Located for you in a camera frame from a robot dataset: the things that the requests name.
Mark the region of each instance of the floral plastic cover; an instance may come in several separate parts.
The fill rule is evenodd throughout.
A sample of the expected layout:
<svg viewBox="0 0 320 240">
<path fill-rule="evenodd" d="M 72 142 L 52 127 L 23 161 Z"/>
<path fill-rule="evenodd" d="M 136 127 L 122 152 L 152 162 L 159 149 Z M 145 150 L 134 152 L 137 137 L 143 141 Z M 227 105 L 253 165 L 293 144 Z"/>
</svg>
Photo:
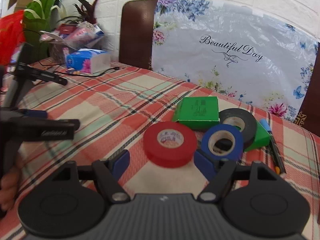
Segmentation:
<svg viewBox="0 0 320 240">
<path fill-rule="evenodd" d="M 318 43 L 308 33 L 244 6 L 158 0 L 154 71 L 193 82 L 294 121 Z"/>
</svg>

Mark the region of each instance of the plaid tablecloth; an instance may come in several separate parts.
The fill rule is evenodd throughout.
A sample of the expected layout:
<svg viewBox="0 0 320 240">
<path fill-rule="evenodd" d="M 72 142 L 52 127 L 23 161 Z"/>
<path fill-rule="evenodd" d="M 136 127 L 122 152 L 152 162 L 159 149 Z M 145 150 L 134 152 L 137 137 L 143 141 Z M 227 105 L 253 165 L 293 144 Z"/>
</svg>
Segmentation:
<svg viewBox="0 0 320 240">
<path fill-rule="evenodd" d="M 118 71 L 98 78 L 70 77 L 67 86 L 55 83 L 37 85 L 20 107 L 47 110 L 51 119 L 78 118 L 81 127 L 73 141 L 24 143 L 25 162 L 19 197 L 15 207 L 0 221 L 0 238 L 20 239 L 25 235 L 17 216 L 19 201 L 65 161 L 89 165 L 128 149 L 131 162 L 120 184 L 135 193 L 185 193 L 195 196 L 207 183 L 190 162 L 178 169 L 165 169 L 148 161 L 142 144 L 144 131 L 153 123 L 170 121 L 183 97 L 217 96 L 219 109 L 244 108 L 256 117 L 267 118 L 287 170 L 286 180 L 309 202 L 311 216 L 304 236 L 318 240 L 319 152 L 320 138 L 292 123 L 242 102 L 201 88 L 195 84 L 122 64 Z M 201 140 L 201 132 L 196 132 Z M 264 149 L 247 152 L 243 163 L 260 160 L 273 168 L 271 156 Z M 86 187 L 93 188 L 92 182 Z"/>
</svg>

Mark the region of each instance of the green box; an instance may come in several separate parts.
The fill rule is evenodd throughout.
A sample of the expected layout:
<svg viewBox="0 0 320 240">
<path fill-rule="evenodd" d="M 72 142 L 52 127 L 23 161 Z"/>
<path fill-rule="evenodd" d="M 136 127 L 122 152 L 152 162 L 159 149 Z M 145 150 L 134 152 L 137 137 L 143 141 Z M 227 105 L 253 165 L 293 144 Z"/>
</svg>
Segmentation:
<svg viewBox="0 0 320 240">
<path fill-rule="evenodd" d="M 269 145 L 269 142 L 270 142 L 270 134 L 257 121 L 256 137 L 254 138 L 254 141 L 253 141 L 252 145 L 250 145 L 244 151 L 248 152 L 248 151 L 251 151 L 251 150 L 254 150 L 254 149 L 261 148 L 263 146 L 267 146 L 267 145 Z"/>
<path fill-rule="evenodd" d="M 209 129 L 219 124 L 218 98 L 183 98 L 177 105 L 172 121 L 194 130 Z"/>
</svg>

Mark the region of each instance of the green bag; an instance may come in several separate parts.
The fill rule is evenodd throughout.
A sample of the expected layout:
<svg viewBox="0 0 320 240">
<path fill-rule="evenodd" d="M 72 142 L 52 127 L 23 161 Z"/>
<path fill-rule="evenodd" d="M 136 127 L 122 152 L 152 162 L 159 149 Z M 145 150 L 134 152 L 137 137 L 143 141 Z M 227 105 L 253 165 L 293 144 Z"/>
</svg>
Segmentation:
<svg viewBox="0 0 320 240">
<path fill-rule="evenodd" d="M 30 55 L 32 62 L 48 57 L 48 44 L 40 43 L 40 31 L 50 32 L 50 17 L 54 9 L 59 11 L 60 17 L 66 17 L 66 9 L 61 3 L 61 7 L 54 5 L 56 0 L 33 0 L 25 10 L 23 17 L 24 34 L 26 42 L 34 46 L 33 53 Z"/>
</svg>

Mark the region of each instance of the red plastic bag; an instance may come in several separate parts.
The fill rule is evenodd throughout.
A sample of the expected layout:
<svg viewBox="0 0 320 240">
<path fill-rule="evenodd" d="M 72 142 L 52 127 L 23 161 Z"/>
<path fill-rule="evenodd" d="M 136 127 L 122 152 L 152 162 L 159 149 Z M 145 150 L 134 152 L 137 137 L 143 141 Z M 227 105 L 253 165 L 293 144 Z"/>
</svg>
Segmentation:
<svg viewBox="0 0 320 240">
<path fill-rule="evenodd" d="M 0 18 L 0 65 L 10 63 L 11 55 L 20 42 L 24 42 L 23 10 Z"/>
</svg>

